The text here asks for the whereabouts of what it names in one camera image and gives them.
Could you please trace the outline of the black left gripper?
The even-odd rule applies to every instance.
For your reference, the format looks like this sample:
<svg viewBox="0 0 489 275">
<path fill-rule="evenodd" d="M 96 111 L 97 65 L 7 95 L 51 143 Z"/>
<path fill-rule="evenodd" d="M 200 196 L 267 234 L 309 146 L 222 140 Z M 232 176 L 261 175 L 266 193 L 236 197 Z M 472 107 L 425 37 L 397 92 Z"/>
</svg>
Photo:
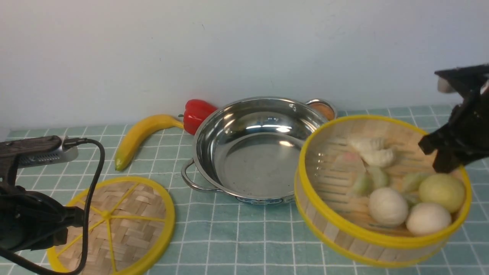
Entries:
<svg viewBox="0 0 489 275">
<path fill-rule="evenodd" d="M 2 156 L 0 163 L 2 249 L 19 252 L 64 245 L 70 227 L 84 226 L 80 207 L 66 207 L 41 192 L 16 186 L 17 155 Z"/>
</svg>

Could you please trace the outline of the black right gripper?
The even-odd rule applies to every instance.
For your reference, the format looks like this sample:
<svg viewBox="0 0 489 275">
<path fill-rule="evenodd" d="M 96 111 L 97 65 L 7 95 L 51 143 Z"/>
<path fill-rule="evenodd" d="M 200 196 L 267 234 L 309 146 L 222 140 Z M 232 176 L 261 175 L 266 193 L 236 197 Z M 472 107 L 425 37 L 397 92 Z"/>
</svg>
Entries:
<svg viewBox="0 0 489 275">
<path fill-rule="evenodd" d="M 488 64 L 435 71 L 438 91 L 457 93 L 463 99 L 444 125 L 418 143 L 425 155 L 436 154 L 432 165 L 435 172 L 451 173 L 488 157 L 488 73 Z"/>
</svg>

